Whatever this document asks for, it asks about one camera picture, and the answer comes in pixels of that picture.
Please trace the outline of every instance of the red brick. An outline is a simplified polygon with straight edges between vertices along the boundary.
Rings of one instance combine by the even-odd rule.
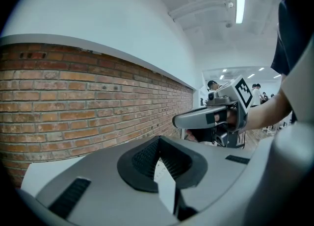
[[[38,132],[51,132],[51,131],[64,131],[68,130],[69,126],[67,123],[42,123],[36,125]]]
[[[138,106],[115,108],[113,110],[113,113],[117,114],[117,115],[128,114],[128,113],[135,113],[135,112],[139,112],[139,107]]]
[[[80,129],[88,127],[87,121],[78,121],[78,122],[71,122],[70,128],[71,129]]]
[[[51,60],[62,60],[63,58],[63,53],[60,52],[49,52],[47,59],[51,59]]]
[[[84,130],[77,130],[77,131],[70,131],[70,132],[64,132],[64,138],[65,139],[75,139],[75,138],[81,138],[81,137],[87,137],[87,136],[93,136],[98,134],[97,128],[90,128],[90,129],[84,129]]]
[[[40,115],[39,114],[13,114],[12,116],[13,122],[39,122]]]
[[[113,99],[112,93],[97,93],[98,100],[111,100]]]
[[[29,54],[31,54],[32,59],[44,59],[47,55],[46,52],[32,52],[32,53],[28,53],[27,56],[29,56]]]
[[[12,114],[0,114],[0,122],[13,122]]]
[[[1,125],[0,131],[2,133],[21,133],[21,125]]]
[[[19,176],[24,176],[25,173],[26,173],[26,170],[22,170],[22,169],[11,169],[11,168],[8,168],[6,169],[7,172],[10,174],[10,175],[19,175]]]
[[[124,142],[124,141],[128,141],[136,136],[139,136],[141,134],[140,131],[136,131],[136,132],[133,132],[131,134],[127,134],[127,135],[124,135],[124,136],[121,136],[119,138],[117,138],[117,143],[121,143],[121,142]]]
[[[0,82],[0,90],[17,90],[17,89],[19,89],[19,82],[16,80]]]
[[[65,81],[36,81],[34,83],[34,89],[44,90],[65,90],[67,89],[67,83]]]
[[[42,77],[43,77],[42,71],[25,70],[25,71],[16,71],[14,73],[15,79],[42,79]]]
[[[58,114],[57,113],[42,114],[42,121],[43,122],[54,122],[57,120],[58,120]]]
[[[50,142],[63,140],[62,132],[46,133],[46,136],[47,140]]]
[[[135,100],[134,105],[149,105],[152,104],[151,100]]]
[[[25,145],[15,145],[15,144],[0,144],[3,147],[3,151],[8,152],[27,152],[27,148]]]
[[[91,100],[95,92],[92,91],[63,91],[59,92],[59,100]]]
[[[97,150],[99,150],[101,148],[103,148],[102,144],[89,145],[89,146],[86,146],[84,148],[78,148],[78,149],[70,150],[70,154],[71,155],[86,154],[86,153],[90,153],[90,152],[93,152],[93,151],[97,151]]]
[[[135,131],[135,126],[130,126],[127,128],[124,128],[122,130],[119,130],[119,136],[125,135],[125,134],[129,134]]]
[[[121,64],[116,64],[115,69],[117,70],[121,70],[121,71],[125,71],[128,73],[132,73],[132,74],[138,74],[138,69],[132,68],[132,67],[127,67]]]
[[[120,106],[119,100],[88,101],[87,108],[106,108]]]
[[[143,70],[139,70],[139,73],[138,73],[140,76],[143,76],[143,77],[148,77],[148,72],[146,71],[143,71]]]
[[[108,75],[108,76],[120,76],[119,71],[109,69],[109,68],[104,68],[104,67],[89,66],[88,71],[92,74]]]
[[[70,62],[78,62],[82,64],[89,64],[89,65],[96,65],[97,59],[85,57],[85,56],[79,56],[79,55],[73,55],[73,54],[65,54],[63,56],[64,61],[70,61]]]
[[[41,44],[30,44],[28,50],[41,50]]]
[[[62,121],[89,119],[94,117],[95,117],[94,111],[60,113],[60,120]]]
[[[133,74],[121,72],[121,78],[133,79]]]
[[[39,100],[38,92],[14,92],[14,100]]]
[[[28,145],[28,152],[40,152],[41,148],[40,145]]]
[[[96,81],[97,82],[102,82],[102,83],[112,83],[113,82],[113,77],[98,75],[98,76],[96,76]]]
[[[111,116],[107,118],[95,119],[89,121],[89,126],[103,126],[108,124],[113,124],[121,121],[120,116]]]
[[[41,92],[40,100],[56,100],[57,99],[57,92]]]
[[[123,129],[129,126],[135,126],[139,124],[139,119],[138,120],[131,120],[131,121],[127,121],[127,122],[121,122],[119,124],[116,124],[116,128],[117,129]]]
[[[130,79],[113,78],[112,83],[119,85],[138,86],[138,82]]]
[[[69,110],[82,110],[85,108],[85,102],[69,102]]]
[[[43,102],[34,103],[34,111],[55,111],[55,110],[66,110],[65,103],[63,102]]]
[[[23,80],[20,81],[20,90],[30,90],[33,89],[33,80]]]
[[[44,71],[43,78],[44,79],[58,79],[59,71]]]
[[[72,148],[71,142],[59,142],[59,143],[42,143],[42,151],[54,151],[54,150],[64,150]]]
[[[35,126],[34,124],[22,124],[22,133],[34,133],[35,132]]]
[[[36,68],[36,61],[24,61],[23,62],[23,69],[35,69]]]
[[[16,153],[0,152],[0,157],[1,159],[17,160],[17,161],[25,161],[26,159],[23,153],[17,153],[17,152]]]
[[[1,100],[2,101],[13,100],[13,92],[2,92]]]
[[[102,109],[97,111],[98,117],[111,116],[113,114],[112,109]]]
[[[132,119],[134,119],[134,118],[135,118],[134,114],[126,114],[126,115],[123,115],[123,116],[122,116],[122,120],[123,120],[123,121],[132,120]]]
[[[4,61],[0,65],[1,69],[12,70],[12,69],[22,69],[23,61]]]
[[[70,82],[69,83],[69,90],[85,90],[86,83],[83,82]]]
[[[114,99],[118,100],[131,100],[131,99],[138,99],[138,94],[133,93],[115,93]]]
[[[134,106],[134,101],[133,100],[122,100],[121,106]]]
[[[109,60],[99,60],[99,65],[101,67],[114,68],[114,63]]]
[[[20,161],[1,160],[5,167],[27,169],[30,163]]]
[[[108,147],[114,146],[116,144],[117,144],[117,140],[116,139],[112,139],[112,140],[104,141],[103,142],[103,147],[104,148],[108,148]]]
[[[88,71],[88,65],[71,63],[70,64],[70,71],[87,72]]]
[[[39,152],[39,153],[27,153],[25,154],[29,161],[47,161],[53,160],[52,152]]]
[[[88,89],[93,91],[111,91],[111,92],[119,92],[120,86],[113,84],[102,84],[102,83],[89,83]]]
[[[67,63],[56,61],[38,61],[36,66],[38,69],[50,70],[67,70],[69,68]]]
[[[147,127],[147,126],[152,126],[152,125],[153,125],[152,121],[144,122],[144,123],[141,123],[141,124],[139,124],[139,125],[136,125],[136,126],[135,126],[135,130],[141,130],[142,128],[145,128],[145,127]]]
[[[102,126],[100,129],[100,134],[110,133],[114,131],[114,125]]]
[[[76,147],[83,147],[89,144],[89,139],[74,141]]]
[[[120,135],[119,131],[115,131],[115,132],[112,132],[112,133],[104,134],[104,135],[102,135],[102,140],[101,141],[111,140],[111,139],[117,138],[119,135]]]

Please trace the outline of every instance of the person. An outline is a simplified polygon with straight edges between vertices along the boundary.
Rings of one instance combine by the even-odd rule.
[[[298,62],[313,35],[313,20],[306,7],[306,0],[281,0],[278,9],[277,45],[271,68],[282,75],[282,82]],[[278,123],[292,108],[283,90],[263,105],[250,108],[243,131],[258,129]],[[291,122],[296,120],[292,115]],[[227,113],[227,122],[236,124],[236,113]]]
[[[210,81],[207,83],[207,86],[208,86],[207,91],[210,91],[210,90],[216,91],[218,88],[221,87],[221,85],[219,85],[219,84],[218,84],[216,81],[214,81],[214,80],[210,80]]]
[[[252,95],[253,95],[252,107],[255,107],[261,104],[260,97],[263,101],[265,101],[264,96],[261,95],[260,88],[261,88],[261,85],[256,84],[256,87],[252,92]]]

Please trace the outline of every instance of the ceiling light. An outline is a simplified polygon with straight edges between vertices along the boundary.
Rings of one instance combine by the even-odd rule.
[[[236,0],[236,17],[235,22],[241,24],[243,21],[245,0]]]

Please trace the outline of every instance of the white ceiling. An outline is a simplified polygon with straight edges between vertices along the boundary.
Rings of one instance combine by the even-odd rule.
[[[236,0],[162,0],[181,25],[195,52],[241,50],[277,37],[279,0],[245,0],[242,24],[236,24]]]
[[[262,71],[259,71],[260,67],[233,67],[226,68],[226,72],[222,72],[224,68],[215,69],[215,70],[205,70],[203,71],[203,75],[205,81],[209,80],[219,80],[221,75],[224,75],[222,81],[229,81],[232,78],[236,78],[239,75],[242,75],[247,81],[278,81],[281,80],[280,77],[274,78],[278,75],[276,71],[274,71],[270,67],[264,68]]]

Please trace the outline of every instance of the hand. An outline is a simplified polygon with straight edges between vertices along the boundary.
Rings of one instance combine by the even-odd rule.
[[[215,114],[215,121],[219,122],[219,120],[220,120],[219,114]],[[227,111],[227,123],[232,126],[236,126],[236,121],[237,121],[236,110],[229,109]]]

